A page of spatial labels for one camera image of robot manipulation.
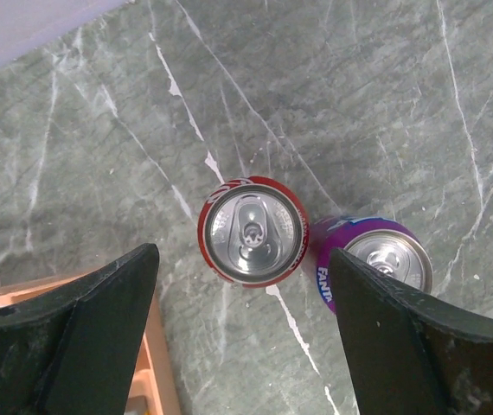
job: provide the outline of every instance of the silver can top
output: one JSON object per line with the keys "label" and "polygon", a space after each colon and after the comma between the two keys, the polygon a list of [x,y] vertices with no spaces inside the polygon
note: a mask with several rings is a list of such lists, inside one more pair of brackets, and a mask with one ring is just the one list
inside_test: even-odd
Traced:
{"label": "silver can top", "polygon": [[404,233],[378,230],[354,239],[346,250],[389,277],[429,292],[431,260],[415,239]]}
{"label": "silver can top", "polygon": [[292,203],[262,185],[227,192],[208,214],[207,249],[229,278],[259,284],[278,278],[297,256],[302,224]]}

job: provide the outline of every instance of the red soda can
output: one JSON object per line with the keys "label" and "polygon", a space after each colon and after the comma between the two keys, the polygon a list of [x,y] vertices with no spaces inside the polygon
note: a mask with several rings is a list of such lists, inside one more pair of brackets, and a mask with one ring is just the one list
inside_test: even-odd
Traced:
{"label": "red soda can", "polygon": [[289,276],[308,248],[308,215],[283,184],[251,176],[222,184],[202,208],[198,243],[228,282],[266,287]]}

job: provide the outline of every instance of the pull tab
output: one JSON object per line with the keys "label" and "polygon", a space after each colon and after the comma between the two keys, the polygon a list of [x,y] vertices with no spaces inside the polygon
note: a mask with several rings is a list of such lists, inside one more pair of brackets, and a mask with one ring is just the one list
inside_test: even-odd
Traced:
{"label": "pull tab", "polygon": [[400,266],[400,259],[393,249],[380,249],[371,252],[366,262],[391,277],[395,275]]}
{"label": "pull tab", "polygon": [[255,195],[235,205],[227,255],[243,272],[257,272],[275,266],[282,252],[281,241],[266,204]]}
{"label": "pull tab", "polygon": [[249,248],[258,248],[267,238],[266,212],[258,202],[246,202],[237,211],[240,241]]}

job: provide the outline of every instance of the orange wooden object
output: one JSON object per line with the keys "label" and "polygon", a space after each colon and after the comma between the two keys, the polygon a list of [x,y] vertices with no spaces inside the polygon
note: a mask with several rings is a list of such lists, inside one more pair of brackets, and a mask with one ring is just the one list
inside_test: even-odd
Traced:
{"label": "orange wooden object", "polygon": [[[0,308],[36,297],[79,277],[51,277],[1,287]],[[129,397],[145,397],[150,415],[181,415],[156,297],[150,304]]]}

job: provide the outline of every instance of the gray marble floor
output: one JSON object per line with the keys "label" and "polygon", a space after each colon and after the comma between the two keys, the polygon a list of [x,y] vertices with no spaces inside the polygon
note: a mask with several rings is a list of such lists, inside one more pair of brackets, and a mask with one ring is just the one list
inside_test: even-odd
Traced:
{"label": "gray marble floor", "polygon": [[308,277],[249,291],[203,263],[203,199],[249,174],[311,218],[396,218],[433,293],[493,317],[493,1],[138,0],[13,62],[0,284],[156,242],[184,414],[354,414]]}

